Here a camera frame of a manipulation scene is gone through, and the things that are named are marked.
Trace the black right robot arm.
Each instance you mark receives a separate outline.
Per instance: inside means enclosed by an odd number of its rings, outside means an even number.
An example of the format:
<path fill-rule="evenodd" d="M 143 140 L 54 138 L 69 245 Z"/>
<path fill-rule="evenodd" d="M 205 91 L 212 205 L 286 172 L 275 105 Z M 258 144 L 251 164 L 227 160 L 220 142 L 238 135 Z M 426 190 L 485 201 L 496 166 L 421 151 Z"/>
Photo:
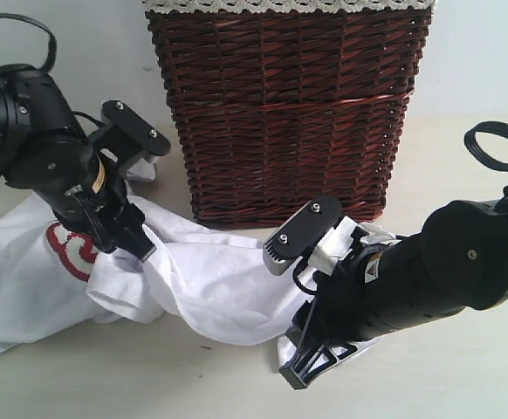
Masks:
<path fill-rule="evenodd" d="M 295 314 L 280 373 L 295 389 L 393 332 L 508 299 L 508 187 L 494 203 L 454 201 L 391 244 L 357 231 L 351 253 L 314 272 L 312 301 Z"/>

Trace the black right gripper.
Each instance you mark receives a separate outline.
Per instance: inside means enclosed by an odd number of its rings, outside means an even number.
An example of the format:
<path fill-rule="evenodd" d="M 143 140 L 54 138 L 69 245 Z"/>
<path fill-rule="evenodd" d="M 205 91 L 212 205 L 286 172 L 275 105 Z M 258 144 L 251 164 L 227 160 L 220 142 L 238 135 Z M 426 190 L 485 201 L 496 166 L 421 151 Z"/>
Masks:
<path fill-rule="evenodd" d="M 312 300 L 294 315 L 292 333 L 326 344 L 278 338 L 278 371 L 293 389 L 308 388 L 367 351 L 368 340 L 394 331 L 394 266 L 388 258 L 339 263 L 333 275 L 315 271 L 312 279 Z"/>

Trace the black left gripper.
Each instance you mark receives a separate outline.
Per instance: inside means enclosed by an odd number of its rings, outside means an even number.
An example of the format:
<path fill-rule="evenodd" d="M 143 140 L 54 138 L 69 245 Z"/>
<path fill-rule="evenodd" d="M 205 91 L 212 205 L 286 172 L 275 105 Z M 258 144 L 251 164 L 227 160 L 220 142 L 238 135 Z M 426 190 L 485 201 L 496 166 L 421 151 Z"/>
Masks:
<path fill-rule="evenodd" d="M 91 148 L 45 148 L 39 154 L 39 196 L 70 231 L 105 253 L 117 248 L 146 261 L 156 250 L 145 216 L 127 198 L 114 162 Z"/>

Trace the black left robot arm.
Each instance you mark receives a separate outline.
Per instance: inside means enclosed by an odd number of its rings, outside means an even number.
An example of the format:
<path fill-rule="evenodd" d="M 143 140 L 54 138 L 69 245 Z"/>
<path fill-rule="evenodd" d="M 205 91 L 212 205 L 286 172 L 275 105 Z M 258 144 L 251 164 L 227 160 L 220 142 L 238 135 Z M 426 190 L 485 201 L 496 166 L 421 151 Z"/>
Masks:
<path fill-rule="evenodd" d="M 102 252 L 141 261 L 154 252 L 145 216 L 128 199 L 125 173 L 170 146 L 128 105 L 108 100 L 86 134 L 51 76 L 30 65 L 0 67 L 0 175 L 42 198 L 69 231 Z"/>

